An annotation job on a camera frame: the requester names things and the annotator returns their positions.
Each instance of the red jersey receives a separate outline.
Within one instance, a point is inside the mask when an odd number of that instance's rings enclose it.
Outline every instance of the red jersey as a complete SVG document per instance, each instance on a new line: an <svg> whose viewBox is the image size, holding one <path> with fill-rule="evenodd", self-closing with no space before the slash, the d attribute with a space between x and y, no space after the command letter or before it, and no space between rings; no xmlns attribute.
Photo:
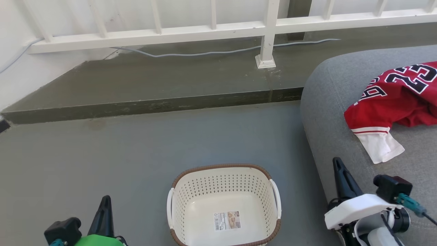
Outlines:
<svg viewBox="0 0 437 246"><path fill-rule="evenodd" d="M389 132L394 122L408 127L437 124L437 61L382 73L344 118L374 163L401 154L405 149Z"/></svg>

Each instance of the barcode sticker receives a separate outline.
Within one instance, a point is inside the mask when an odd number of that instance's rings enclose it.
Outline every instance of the barcode sticker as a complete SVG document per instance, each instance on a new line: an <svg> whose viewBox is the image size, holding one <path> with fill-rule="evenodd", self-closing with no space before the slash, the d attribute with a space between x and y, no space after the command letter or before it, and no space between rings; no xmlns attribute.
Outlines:
<svg viewBox="0 0 437 246"><path fill-rule="evenodd" d="M224 213L214 213L214 227L216 231L241 228L240 212L230 211Z"/></svg>

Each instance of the gray floor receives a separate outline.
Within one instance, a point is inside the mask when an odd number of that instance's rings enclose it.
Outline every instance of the gray floor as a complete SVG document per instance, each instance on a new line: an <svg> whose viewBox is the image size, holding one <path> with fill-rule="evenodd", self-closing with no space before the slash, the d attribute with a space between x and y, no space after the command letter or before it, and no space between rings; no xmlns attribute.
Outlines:
<svg viewBox="0 0 437 246"><path fill-rule="evenodd" d="M166 196L182 171L218 163L266 168L282 199L270 246L339 245L300 121L299 101L39 123L0 135L0 244L45 245L54 221L86 233L103 195L131 246L176 245Z"/></svg>

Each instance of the railing post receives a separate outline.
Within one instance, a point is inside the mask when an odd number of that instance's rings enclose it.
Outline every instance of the railing post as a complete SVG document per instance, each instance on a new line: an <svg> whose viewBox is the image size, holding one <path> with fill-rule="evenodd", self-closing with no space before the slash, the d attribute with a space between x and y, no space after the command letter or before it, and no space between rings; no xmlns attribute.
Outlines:
<svg viewBox="0 0 437 246"><path fill-rule="evenodd" d="M427 13L432 13L436 7L437 7L437 0L430 0L425 10L427 11Z"/></svg>
<svg viewBox="0 0 437 246"><path fill-rule="evenodd" d="M276 29L279 0L268 0L264 18L265 33L261 39L261 53L255 57L258 68L276 67L273 60L273 43Z"/></svg>
<svg viewBox="0 0 437 246"><path fill-rule="evenodd" d="M215 0L211 0L211 29L217 29L217 9L215 7Z"/></svg>
<svg viewBox="0 0 437 246"><path fill-rule="evenodd" d="M378 3L376 4L376 8L373 14L377 17L380 17L382 15L382 12L384 12L387 2L388 0L379 0Z"/></svg>
<svg viewBox="0 0 437 246"><path fill-rule="evenodd" d="M102 38L107 38L108 32L106 31L105 22L103 21L102 17L100 16L99 10L97 9L96 1L88 0L88 4L90 6L91 13L93 14L94 22L99 29L100 36L102 36Z"/></svg>
<svg viewBox="0 0 437 246"><path fill-rule="evenodd" d="M325 9L323 10L323 19L329 20L331 18L334 2L335 0L326 0Z"/></svg>
<svg viewBox="0 0 437 246"><path fill-rule="evenodd" d="M153 19L155 20L156 33L162 34L163 30L161 27L161 19L160 19L160 12L158 10L158 4L156 3L156 0L150 0L150 3L152 4L152 12L153 12Z"/></svg>
<svg viewBox="0 0 437 246"><path fill-rule="evenodd" d="M53 41L53 35L44 27L44 25L42 24L41 20L38 18L35 11L33 11L32 7L29 5L28 1L29 0L24 0L24 5L29 11L32 20L35 22L36 26L38 27L38 30L40 31L41 35L44 37L46 42Z"/></svg>

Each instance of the sofa cushion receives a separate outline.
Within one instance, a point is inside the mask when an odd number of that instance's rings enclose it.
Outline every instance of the sofa cushion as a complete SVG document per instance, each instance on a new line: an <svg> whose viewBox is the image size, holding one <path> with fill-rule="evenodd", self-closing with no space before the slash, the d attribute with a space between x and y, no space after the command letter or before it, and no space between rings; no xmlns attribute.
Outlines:
<svg viewBox="0 0 437 246"><path fill-rule="evenodd" d="M344 111L382 72L437 60L436 46L369 50L337 56L321 63L309 77L301 100L302 122L328 200L336 197L332 158L342 158L365 193L375 193L377 174L400 176L413 184L411 197L437 218L437 126L408 128L393 125L393 137L405 152L373 164L360 141L347 127ZM431 246L437 226L410 213L411 227L399 237L406 245Z"/></svg>

